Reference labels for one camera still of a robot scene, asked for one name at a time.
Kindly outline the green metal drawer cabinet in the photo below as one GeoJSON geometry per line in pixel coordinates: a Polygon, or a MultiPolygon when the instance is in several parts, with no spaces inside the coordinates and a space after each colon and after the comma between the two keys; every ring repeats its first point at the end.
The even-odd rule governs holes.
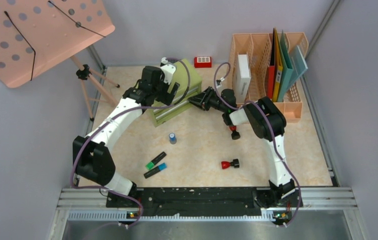
{"type": "Polygon", "coordinates": [[[148,109],[146,111],[155,127],[189,109],[192,106],[188,101],[189,97],[193,97],[201,92],[202,78],[189,60],[184,58],[181,63],[176,61],[173,65],[176,67],[176,71],[173,74],[171,86],[175,83],[180,84],[176,96],[172,101],[173,107],[148,109]]]}

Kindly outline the white paper booklet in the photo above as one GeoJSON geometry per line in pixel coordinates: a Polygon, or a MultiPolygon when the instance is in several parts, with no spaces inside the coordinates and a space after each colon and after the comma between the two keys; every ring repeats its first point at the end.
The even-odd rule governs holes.
{"type": "Polygon", "coordinates": [[[241,104],[245,101],[251,81],[251,72],[247,54],[237,55],[236,73],[234,80],[234,92],[236,102],[241,104]]]}

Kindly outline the yellow plastic clip folder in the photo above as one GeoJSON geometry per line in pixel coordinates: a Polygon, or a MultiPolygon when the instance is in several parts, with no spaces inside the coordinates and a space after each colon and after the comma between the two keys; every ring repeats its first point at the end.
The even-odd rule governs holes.
{"type": "Polygon", "coordinates": [[[274,60],[275,60],[275,81],[274,81],[274,87],[273,87],[273,97],[272,101],[276,102],[278,99],[278,91],[280,87],[281,82],[281,74],[283,70],[282,61],[281,61],[281,54],[280,54],[280,42],[278,37],[277,29],[273,29],[273,43],[274,43],[274,60]]]}

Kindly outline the teal plastic folder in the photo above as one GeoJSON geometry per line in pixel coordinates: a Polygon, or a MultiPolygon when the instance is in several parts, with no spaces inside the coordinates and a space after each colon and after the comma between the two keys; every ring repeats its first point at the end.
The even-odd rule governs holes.
{"type": "Polygon", "coordinates": [[[279,47],[283,70],[280,80],[277,102],[282,102],[284,99],[284,95],[288,90],[289,81],[293,73],[293,66],[289,57],[288,45],[286,43],[286,34],[283,31],[281,32],[279,47]]]}

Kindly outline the light blue hardcover book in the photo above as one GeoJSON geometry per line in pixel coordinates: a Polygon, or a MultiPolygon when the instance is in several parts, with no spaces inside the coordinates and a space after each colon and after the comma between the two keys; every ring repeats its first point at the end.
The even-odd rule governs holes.
{"type": "Polygon", "coordinates": [[[293,67],[293,73],[289,81],[288,89],[290,89],[296,83],[296,81],[308,70],[307,62],[299,45],[297,45],[290,51],[289,57],[293,67]]]}

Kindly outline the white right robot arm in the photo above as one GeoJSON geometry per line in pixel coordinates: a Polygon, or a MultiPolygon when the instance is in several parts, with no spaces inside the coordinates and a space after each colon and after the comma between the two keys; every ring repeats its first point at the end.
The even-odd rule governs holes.
{"type": "Polygon", "coordinates": [[[236,127],[249,123],[255,135],[264,143],[269,161],[270,189],[257,204],[263,208],[283,206],[296,191],[296,180],[287,165],[284,148],[286,118],[269,97],[237,106],[234,91],[224,89],[217,93],[212,87],[189,98],[189,103],[208,111],[213,108],[222,112],[224,123],[230,128],[232,139],[240,134],[236,127]]]}

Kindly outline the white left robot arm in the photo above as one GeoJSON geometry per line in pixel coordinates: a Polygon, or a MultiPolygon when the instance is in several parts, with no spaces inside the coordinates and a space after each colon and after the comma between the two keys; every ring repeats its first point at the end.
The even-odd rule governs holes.
{"type": "Polygon", "coordinates": [[[74,172],[108,190],[118,193],[118,200],[126,207],[137,201],[136,184],[116,170],[111,151],[133,121],[155,101],[171,105],[179,83],[170,84],[177,68],[168,63],[161,67],[146,66],[136,85],[126,90],[113,112],[96,130],[73,141],[74,172]]]}

